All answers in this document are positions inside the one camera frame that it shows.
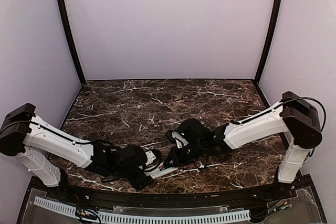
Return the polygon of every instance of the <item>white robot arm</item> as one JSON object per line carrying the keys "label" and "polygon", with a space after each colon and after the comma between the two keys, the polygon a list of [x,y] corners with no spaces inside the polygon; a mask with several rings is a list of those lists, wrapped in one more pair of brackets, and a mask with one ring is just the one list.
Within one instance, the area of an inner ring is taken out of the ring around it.
{"label": "white robot arm", "polygon": [[[105,177],[127,178],[135,189],[141,190],[153,179],[201,155],[223,155],[263,137],[290,132],[293,138],[280,165],[278,180],[291,183],[308,154],[322,141],[316,108],[300,99],[287,92],[272,107],[244,120],[222,125],[214,132],[196,119],[187,119],[176,131],[166,133],[176,147],[162,163],[162,155],[157,150],[145,152],[134,145],[119,148],[66,134],[35,115],[33,105],[25,104],[6,116],[0,130],[0,152],[21,160],[48,187],[59,186],[66,180],[66,174],[51,164],[40,150]],[[153,162],[157,165],[148,169]]]}
{"label": "white robot arm", "polygon": [[282,95],[282,100],[260,113],[238,122],[225,124],[214,132],[204,127],[196,119],[187,119],[176,131],[170,131],[167,137],[177,147],[171,149],[164,162],[165,167],[179,166],[204,155],[223,155],[232,152],[252,141],[288,132],[291,136],[286,157],[279,167],[278,181],[290,184],[302,167],[309,153],[322,141],[318,112],[314,106],[292,92]]}

